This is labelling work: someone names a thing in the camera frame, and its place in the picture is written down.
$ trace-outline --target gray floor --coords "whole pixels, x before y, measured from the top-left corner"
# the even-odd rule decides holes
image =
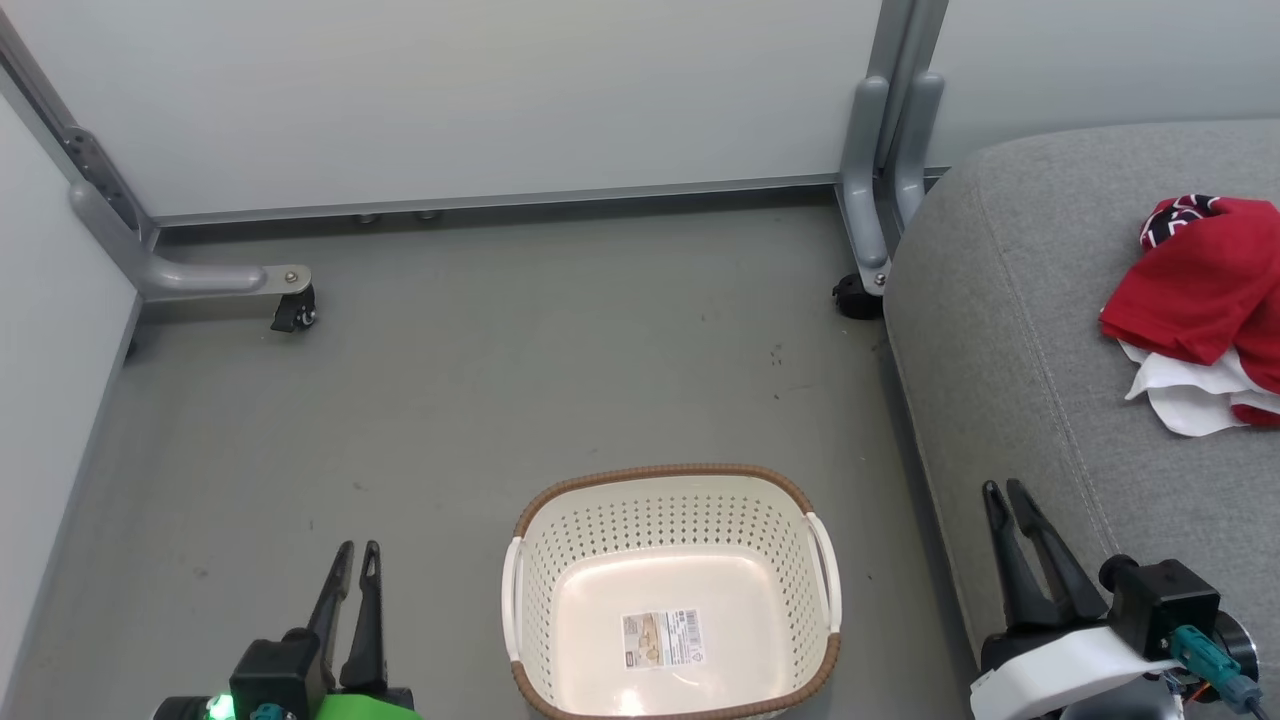
[[[826,195],[329,227],[168,247],[306,263],[321,318],[140,329],[13,717],[218,692],[251,639],[306,623],[347,538],[383,544],[392,679],[425,717],[527,717],[498,614],[516,518],[566,478],[687,461],[774,468],[831,530],[846,642],[792,717],[966,715],[883,328],[831,306],[851,260]],[[344,619],[339,659],[355,602]]]

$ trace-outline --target brown basket rim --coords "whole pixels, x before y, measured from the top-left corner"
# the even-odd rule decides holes
[[[576,489],[605,486],[609,483],[622,483],[627,480],[650,480],[654,478],[675,478],[678,475],[744,475],[748,478],[756,478],[760,480],[768,480],[780,488],[782,488],[791,500],[800,506],[801,512],[813,512],[813,503],[805,497],[804,491],[799,486],[792,483],[782,473],[769,470],[768,468],[760,468],[759,465],[722,465],[714,462],[689,462],[685,465],[646,465],[644,468],[631,468],[628,470],[612,470],[609,473],[596,473],[594,475],[584,475],[581,478],[573,478],[571,480],[564,480],[556,483],[554,486],[538,493],[525,511],[520,515],[520,521],[516,523],[516,537],[525,537],[529,532],[529,524],[532,523],[534,515],[543,509],[544,505],[552,501],[552,498],[572,492]]]
[[[529,530],[529,524],[532,521],[534,515],[536,515],[544,505],[550,502],[550,500],[557,496],[575,489],[608,483],[671,478],[677,475],[745,475],[749,478],[768,480],[791,496],[791,500],[795,501],[801,512],[808,514],[814,511],[813,505],[809,502],[809,498],[805,497],[799,486],[792,483],[781,473],[776,473],[768,468],[760,468],[759,465],[723,465],[714,462],[649,465],[645,468],[631,468],[628,470],[613,470],[609,473],[598,473],[594,475],[573,478],[547,488],[540,492],[527,507],[525,507],[524,514],[520,516],[520,521],[516,523],[516,537],[524,537]],[[822,656],[822,664],[818,666],[818,671],[814,673],[813,678],[809,678],[808,683],[785,696],[746,705],[737,705],[733,707],[700,710],[696,712],[677,712],[671,715],[641,715],[637,717],[644,717],[645,720],[737,720],[740,717],[751,717],[754,715],[787,710],[788,707],[795,707],[796,705],[809,700],[827,684],[827,680],[831,678],[831,673],[836,667],[836,660],[838,657],[840,633],[831,633],[827,635],[827,651]],[[529,674],[525,671],[525,664],[518,660],[512,661],[511,674],[516,679],[516,687],[520,688],[520,694],[525,696],[529,705],[549,720],[617,720],[617,717],[620,717],[616,715],[579,715],[576,712],[566,712],[556,707],[538,693],[534,684],[529,680]]]

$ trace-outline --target caster wheel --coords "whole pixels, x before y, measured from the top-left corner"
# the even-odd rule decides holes
[[[874,320],[884,313],[881,296],[867,292],[858,273],[840,278],[836,287],[831,288],[831,295],[836,299],[840,314],[846,318]]]
[[[307,286],[302,292],[282,295],[275,307],[271,329],[282,333],[305,331],[316,322],[316,288]]]

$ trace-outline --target white cloth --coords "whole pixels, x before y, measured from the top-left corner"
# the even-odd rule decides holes
[[[1240,366],[1235,348],[1212,365],[1196,365],[1120,342],[1124,354],[1139,365],[1125,400],[1147,393],[1152,410],[1166,428],[1188,437],[1203,437],[1247,423],[1231,413],[1233,405],[1252,405],[1280,413],[1280,395],[1258,387]]]

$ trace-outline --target white wall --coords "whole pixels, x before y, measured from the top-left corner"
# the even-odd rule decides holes
[[[134,304],[68,187],[0,97],[0,707]]]
[[[1280,3],[952,0],[931,69],[931,167],[1057,129],[1280,117]]]
[[[0,0],[152,217],[837,170],[879,0]]]

